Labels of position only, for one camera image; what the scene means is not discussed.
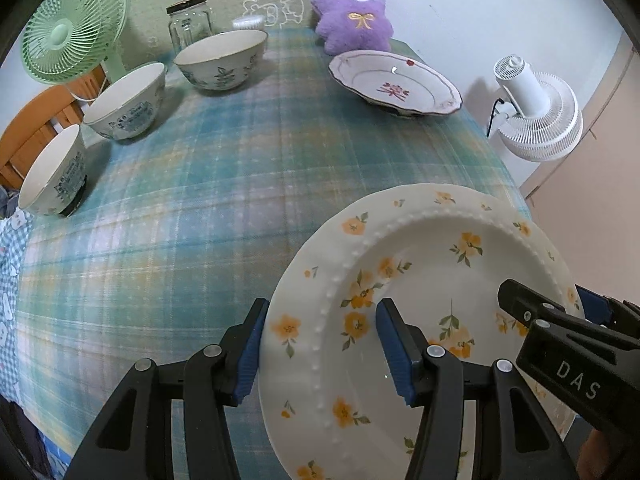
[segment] clear plastic container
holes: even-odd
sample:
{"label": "clear plastic container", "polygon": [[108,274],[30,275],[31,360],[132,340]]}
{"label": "clear plastic container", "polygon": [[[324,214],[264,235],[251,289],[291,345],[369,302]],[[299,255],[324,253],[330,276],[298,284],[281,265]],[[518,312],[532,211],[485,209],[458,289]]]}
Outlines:
{"label": "clear plastic container", "polygon": [[213,36],[213,12],[207,0],[183,0],[166,10],[169,15],[169,34],[175,53],[196,41]]}

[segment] black lid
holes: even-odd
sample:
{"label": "black lid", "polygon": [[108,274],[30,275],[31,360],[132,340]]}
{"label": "black lid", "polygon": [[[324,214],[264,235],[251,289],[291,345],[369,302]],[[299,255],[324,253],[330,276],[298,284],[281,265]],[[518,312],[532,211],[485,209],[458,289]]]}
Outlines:
{"label": "black lid", "polygon": [[207,0],[183,0],[181,2],[173,4],[172,6],[167,7],[166,13],[173,14],[174,12],[178,12],[179,10],[188,9],[189,7],[193,7],[194,5],[197,5],[197,4],[203,4],[206,1]]}

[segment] bowl rim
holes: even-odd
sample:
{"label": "bowl rim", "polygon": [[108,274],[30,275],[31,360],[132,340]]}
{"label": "bowl rim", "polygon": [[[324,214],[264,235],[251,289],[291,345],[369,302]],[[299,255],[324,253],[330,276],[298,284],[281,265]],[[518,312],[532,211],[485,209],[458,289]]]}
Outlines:
{"label": "bowl rim", "polygon": [[[137,70],[140,70],[141,68],[150,66],[150,65],[158,65],[158,66],[162,66],[162,70],[161,72],[153,79],[153,81],[151,83],[149,83],[149,85],[145,86],[142,90],[140,90],[140,92],[138,92],[137,94],[135,94],[133,97],[131,97],[130,99],[126,100],[123,102],[123,104],[121,104],[119,107],[114,108],[113,110],[111,110],[110,112],[104,114],[103,116],[97,118],[97,119],[93,119],[91,121],[87,121],[86,120],[86,116],[90,113],[91,107],[98,101],[98,99],[100,99],[100,97],[102,97],[103,95],[105,95],[109,90],[111,90],[111,88],[116,88],[116,85],[120,82],[123,81],[123,79],[125,77],[127,77],[128,75],[133,74],[134,72],[136,72]],[[145,91],[147,91],[149,88],[151,88],[153,86],[153,84],[155,82],[158,81],[159,78],[161,77],[166,77],[166,67],[164,65],[164,63],[161,63],[159,61],[151,61],[149,63],[143,63],[140,66],[135,67],[135,69],[133,69],[131,72],[127,73],[123,78],[118,79],[115,83],[109,85],[109,87],[102,92],[100,95],[98,95],[98,97],[95,99],[95,101],[89,106],[89,109],[86,111],[86,113],[84,114],[84,118],[82,118],[82,122],[84,124],[86,124],[87,126],[93,126],[94,124],[99,123],[100,121],[103,121],[105,118],[107,118],[108,116],[110,116],[113,113],[116,113],[118,110],[121,110],[122,108],[124,108],[126,105],[130,104],[131,102],[135,101],[136,99],[138,99]]]}
{"label": "bowl rim", "polygon": [[[72,124],[71,126],[66,127],[64,130],[62,130],[60,133],[58,133],[51,141],[49,141],[49,143],[44,147],[44,149],[40,152],[40,154],[36,157],[36,160],[33,161],[33,164],[31,165],[31,167],[29,168],[29,171],[27,171],[27,174],[24,176],[24,180],[22,181],[22,186],[20,187],[20,191],[22,191],[24,189],[25,184],[27,183],[27,179],[29,177],[29,173],[31,173],[31,169],[38,163],[38,160],[40,159],[40,157],[42,156],[43,153],[45,153],[47,151],[47,148],[49,146],[51,146],[51,143],[54,142],[56,139],[62,139],[62,135],[68,134],[68,132],[70,132],[71,130],[74,129],[78,129],[75,133],[75,135],[73,135],[73,140],[71,141],[71,145],[69,146],[69,149],[71,149],[73,147],[73,145],[76,143],[76,140],[78,139],[78,137],[82,137],[82,130],[80,128],[80,124]],[[58,170],[58,168],[60,168],[60,164],[62,164],[62,162],[64,161],[61,160],[58,165],[56,166],[56,169],[53,170],[53,173],[51,173],[51,176],[47,179],[47,181],[44,183],[44,186],[42,186],[39,190],[39,192],[36,193],[36,196],[33,198],[33,200],[31,200],[29,203],[27,204],[20,204],[22,197],[24,196],[24,193],[20,193],[20,195],[18,196],[18,207],[20,209],[28,209],[30,208],[33,204],[35,204],[38,199],[40,198],[40,195],[44,192],[45,189],[47,189],[47,187],[49,186],[49,184],[51,183],[51,181],[53,180],[53,177],[56,174],[56,171]]]}
{"label": "bowl rim", "polygon": [[[201,61],[195,61],[195,62],[191,62],[191,63],[184,63],[184,62],[179,62],[180,56],[187,52],[192,46],[197,45],[203,41],[215,41],[214,38],[220,38],[222,36],[233,36],[233,35],[238,35],[238,34],[246,34],[246,33],[252,33],[254,35],[257,35],[257,37],[260,37],[261,39],[259,41],[256,41],[254,44],[242,48],[241,50],[237,50],[235,52],[231,52],[230,54],[225,54],[224,56],[210,56],[207,57],[207,59],[203,59]],[[263,30],[257,30],[255,28],[243,28],[240,30],[228,30],[226,32],[220,32],[220,34],[216,34],[215,36],[208,36],[207,38],[203,38],[202,40],[196,41],[195,43],[191,43],[187,48],[185,48],[184,50],[180,51],[178,53],[177,56],[175,56],[174,58],[174,64],[178,67],[185,67],[185,66],[193,66],[193,65],[198,65],[201,63],[208,63],[209,61],[217,61],[220,59],[224,59],[225,57],[230,57],[230,56],[234,56],[235,54],[239,54],[240,52],[245,52],[247,50],[250,50],[252,48],[255,48],[257,46],[260,46],[262,44],[264,44],[267,41],[267,38],[269,37],[269,35],[264,32]]]}

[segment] embroidered bow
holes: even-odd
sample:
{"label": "embroidered bow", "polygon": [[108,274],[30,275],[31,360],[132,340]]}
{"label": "embroidered bow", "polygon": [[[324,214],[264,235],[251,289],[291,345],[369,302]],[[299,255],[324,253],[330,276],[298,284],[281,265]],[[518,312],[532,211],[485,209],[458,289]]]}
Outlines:
{"label": "embroidered bow", "polygon": [[370,12],[368,12],[367,14],[360,14],[359,12],[350,12],[349,19],[358,22],[358,24],[356,25],[356,28],[362,28],[362,27],[371,28],[369,23],[367,23],[367,20],[375,20],[376,17]]}

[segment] oval plate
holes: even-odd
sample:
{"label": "oval plate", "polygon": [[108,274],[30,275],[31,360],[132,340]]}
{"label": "oval plate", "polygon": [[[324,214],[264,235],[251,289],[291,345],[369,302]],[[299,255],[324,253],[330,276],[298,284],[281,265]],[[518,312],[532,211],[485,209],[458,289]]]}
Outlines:
{"label": "oval plate", "polygon": [[401,115],[448,115],[460,110],[460,92],[433,68],[399,54],[353,50],[332,59],[329,72],[366,101]]}
{"label": "oval plate", "polygon": [[[555,247],[494,197],[400,186],[325,222],[281,278],[260,344],[262,414],[287,473],[404,478],[422,412],[396,394],[375,330],[377,302],[391,297],[407,323],[461,359],[515,361],[526,329],[498,307],[507,278],[584,317]],[[527,379],[564,436],[573,412]],[[474,421],[465,410],[461,479],[471,476]]]}

